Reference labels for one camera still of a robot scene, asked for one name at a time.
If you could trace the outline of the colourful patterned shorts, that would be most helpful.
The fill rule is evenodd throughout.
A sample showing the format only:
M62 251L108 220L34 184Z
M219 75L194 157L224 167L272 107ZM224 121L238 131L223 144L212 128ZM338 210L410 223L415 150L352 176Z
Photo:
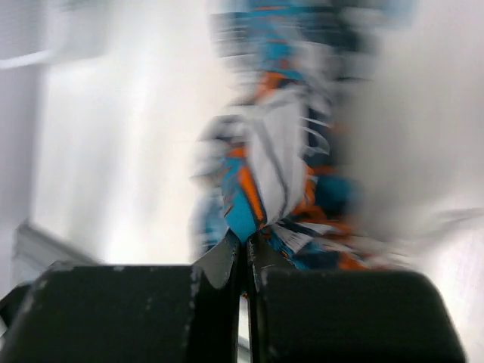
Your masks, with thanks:
M404 268L355 231L355 181L343 174L334 116L364 74L371 30L388 1L220 1L213 39L244 94L201 135L196 177L206 186L194 219L199 254L227 233L260 237L298 269Z

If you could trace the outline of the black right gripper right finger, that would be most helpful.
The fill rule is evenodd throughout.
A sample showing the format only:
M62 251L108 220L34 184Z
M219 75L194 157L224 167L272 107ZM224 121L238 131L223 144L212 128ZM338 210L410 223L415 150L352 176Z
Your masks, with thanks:
M298 270L247 243L254 362L464 362L433 283L414 271Z

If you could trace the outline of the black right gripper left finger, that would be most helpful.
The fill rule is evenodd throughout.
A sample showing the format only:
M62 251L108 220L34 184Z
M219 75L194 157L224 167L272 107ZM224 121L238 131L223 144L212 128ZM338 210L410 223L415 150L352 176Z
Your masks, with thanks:
M26 287L3 362L234 362L240 244L191 265L57 263Z

